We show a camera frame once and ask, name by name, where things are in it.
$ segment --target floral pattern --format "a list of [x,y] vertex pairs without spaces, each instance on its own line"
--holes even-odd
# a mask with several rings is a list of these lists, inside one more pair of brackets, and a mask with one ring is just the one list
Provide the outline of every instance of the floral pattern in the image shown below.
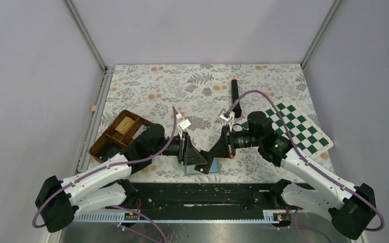
[[[318,122],[305,77],[298,64],[273,65],[117,65],[112,77],[97,137],[124,109],[164,126],[170,136],[172,106],[187,119],[187,129],[197,149],[209,150],[220,136],[223,122],[218,115],[231,105],[230,80],[238,79],[239,94],[261,90],[272,101],[292,100]],[[242,116],[266,106],[260,95],[241,100]],[[327,153],[314,159],[333,171]],[[130,176],[132,182],[277,182],[272,164],[254,148],[239,149],[234,159],[220,158],[217,174],[185,176],[176,158],[158,156],[151,166]],[[301,181],[296,176],[293,181]]]

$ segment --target table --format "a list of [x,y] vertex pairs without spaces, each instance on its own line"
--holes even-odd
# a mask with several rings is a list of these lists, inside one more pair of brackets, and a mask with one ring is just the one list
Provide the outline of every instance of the table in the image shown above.
[[[208,151],[220,136],[219,112],[231,105],[230,80],[238,79],[239,93],[261,90],[272,101],[290,97],[310,119],[318,118],[299,64],[243,65],[117,65],[112,77],[97,137],[105,131],[121,110],[127,109],[164,126],[170,136],[172,106],[187,119],[188,132],[198,150]],[[242,117],[262,110],[266,99],[258,94],[241,100]],[[327,152],[314,159],[333,172]],[[176,158],[158,156],[152,165],[129,177],[132,182],[252,182],[274,183],[280,178],[273,165],[256,148],[240,149],[234,159],[221,158],[217,174],[186,176]],[[294,182],[302,182],[294,176]]]

